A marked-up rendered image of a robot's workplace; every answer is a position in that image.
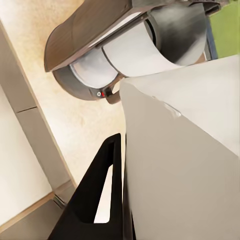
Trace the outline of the paper coffee filter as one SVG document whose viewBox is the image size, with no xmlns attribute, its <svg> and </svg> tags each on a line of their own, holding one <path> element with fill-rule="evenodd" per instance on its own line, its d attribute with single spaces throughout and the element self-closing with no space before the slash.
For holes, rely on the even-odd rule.
<svg viewBox="0 0 240 240">
<path fill-rule="evenodd" d="M 240 54 L 119 88 L 123 240 L 240 240 Z"/>
</svg>

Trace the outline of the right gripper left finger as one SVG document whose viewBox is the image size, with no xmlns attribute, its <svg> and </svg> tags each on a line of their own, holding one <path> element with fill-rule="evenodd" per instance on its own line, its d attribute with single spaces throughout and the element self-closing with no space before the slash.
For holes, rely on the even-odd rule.
<svg viewBox="0 0 240 240">
<path fill-rule="evenodd" d="M 109 222 L 94 223 L 112 165 Z M 103 142 L 47 240 L 123 240 L 121 133 Z"/>
</svg>

